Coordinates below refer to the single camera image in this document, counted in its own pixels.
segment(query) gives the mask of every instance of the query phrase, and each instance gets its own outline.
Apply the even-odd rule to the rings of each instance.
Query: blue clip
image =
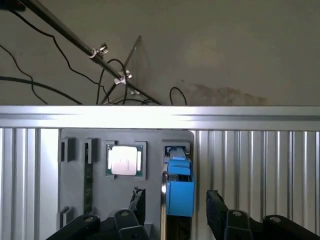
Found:
[[[182,147],[172,147],[168,160],[166,214],[192,217],[194,198],[195,179],[192,163]]]

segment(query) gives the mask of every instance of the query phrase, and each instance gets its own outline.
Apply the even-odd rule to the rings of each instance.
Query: white wall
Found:
[[[193,105],[318,105],[318,0],[42,0],[89,46],[107,41],[124,61],[138,35],[136,84],[169,103],[179,86]],[[98,80],[100,68],[29,10],[23,16],[56,35],[71,65]],[[0,12],[0,44],[35,81],[93,104],[96,86],[69,71],[52,40]],[[0,75],[23,77],[0,49]],[[107,86],[113,80],[106,74]],[[69,100],[36,88],[50,104]],[[0,104],[37,105],[31,87],[0,81]]]

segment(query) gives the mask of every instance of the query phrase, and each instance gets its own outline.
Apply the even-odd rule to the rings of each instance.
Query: bolt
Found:
[[[239,211],[234,211],[232,214],[235,215],[236,217],[242,216],[241,212]]]
[[[120,213],[121,216],[128,216],[129,215],[129,212],[128,211],[122,211]]]
[[[84,219],[85,223],[90,223],[94,218],[92,216],[88,216]]]
[[[280,218],[278,218],[276,216],[270,217],[270,220],[274,221],[275,223],[280,223],[281,222]]]

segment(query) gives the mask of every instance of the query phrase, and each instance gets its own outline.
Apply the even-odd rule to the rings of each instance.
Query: corrugated metal panel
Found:
[[[214,239],[206,191],[218,190],[230,209],[262,221],[288,217],[320,234],[320,133],[195,131],[196,213],[192,238]]]
[[[57,129],[0,128],[0,239],[55,232],[58,136]]]

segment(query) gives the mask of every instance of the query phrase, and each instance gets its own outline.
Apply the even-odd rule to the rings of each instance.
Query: metal clamp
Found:
[[[92,55],[88,56],[90,59],[94,58],[97,54],[100,55],[100,57],[104,57],[104,54],[107,54],[109,52],[108,46],[106,43],[103,43],[98,49],[92,48]]]
[[[116,79],[114,80],[114,84],[115,84],[115,85],[118,85],[118,84],[127,84],[126,77],[127,77],[127,80],[132,79],[132,75],[131,75],[131,73],[129,72],[129,70],[126,70],[126,71],[125,71],[126,77],[125,77],[125,75],[123,74],[123,72],[119,72],[119,74],[122,75],[122,77],[121,77],[120,79],[116,78]]]
[[[162,179],[161,179],[161,240],[167,240],[167,183],[168,183],[168,164],[163,165]]]

